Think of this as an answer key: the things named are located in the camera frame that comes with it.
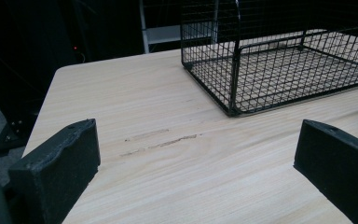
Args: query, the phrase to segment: dark background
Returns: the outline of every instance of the dark background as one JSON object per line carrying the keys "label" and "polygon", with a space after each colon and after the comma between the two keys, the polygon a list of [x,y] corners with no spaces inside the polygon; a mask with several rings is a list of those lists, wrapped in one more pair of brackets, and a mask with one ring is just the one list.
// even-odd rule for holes
{"label": "dark background", "polygon": [[[144,0],[146,26],[178,24],[182,2]],[[262,12],[252,2],[265,3],[241,9],[249,38],[358,22],[358,0],[268,0],[271,7]],[[178,48],[179,42],[150,47]],[[0,0],[0,109],[8,123],[21,120],[29,133],[58,68],[143,53],[138,0]]]}
{"label": "dark background", "polygon": [[[145,0],[147,26],[178,24],[178,2]],[[58,68],[143,53],[138,0],[0,0],[0,110],[27,135]]]}

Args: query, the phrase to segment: black wire cage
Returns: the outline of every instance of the black wire cage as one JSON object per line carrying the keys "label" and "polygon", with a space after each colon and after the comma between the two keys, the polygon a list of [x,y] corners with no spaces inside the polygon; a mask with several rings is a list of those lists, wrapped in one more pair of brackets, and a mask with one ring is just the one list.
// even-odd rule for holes
{"label": "black wire cage", "polygon": [[358,1],[186,0],[182,64],[229,116],[358,87]]}

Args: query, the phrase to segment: wire mesh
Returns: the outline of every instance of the wire mesh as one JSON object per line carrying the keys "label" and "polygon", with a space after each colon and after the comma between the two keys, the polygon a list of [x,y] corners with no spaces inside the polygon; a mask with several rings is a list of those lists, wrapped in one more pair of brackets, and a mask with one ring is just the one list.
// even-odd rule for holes
{"label": "wire mesh", "polygon": [[181,33],[184,67],[229,116],[358,86],[358,1],[187,0]]}

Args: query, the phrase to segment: wooden table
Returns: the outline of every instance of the wooden table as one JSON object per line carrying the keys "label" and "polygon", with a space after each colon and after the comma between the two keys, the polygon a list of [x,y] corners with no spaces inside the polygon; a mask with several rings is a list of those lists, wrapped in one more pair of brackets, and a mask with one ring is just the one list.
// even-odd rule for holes
{"label": "wooden table", "polygon": [[358,137],[358,90],[231,119],[180,50],[68,66],[25,154],[91,118],[102,164],[65,223],[349,223],[293,164],[303,119]]}

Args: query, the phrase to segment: cage bottom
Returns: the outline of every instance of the cage bottom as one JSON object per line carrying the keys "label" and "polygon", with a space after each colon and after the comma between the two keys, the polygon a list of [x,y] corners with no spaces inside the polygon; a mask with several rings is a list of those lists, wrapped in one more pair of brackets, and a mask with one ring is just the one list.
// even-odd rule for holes
{"label": "cage bottom", "polygon": [[[228,107],[231,93],[229,58],[192,64],[208,91]],[[358,62],[320,50],[297,47],[241,55],[235,106],[237,114],[323,96],[358,86]]]}

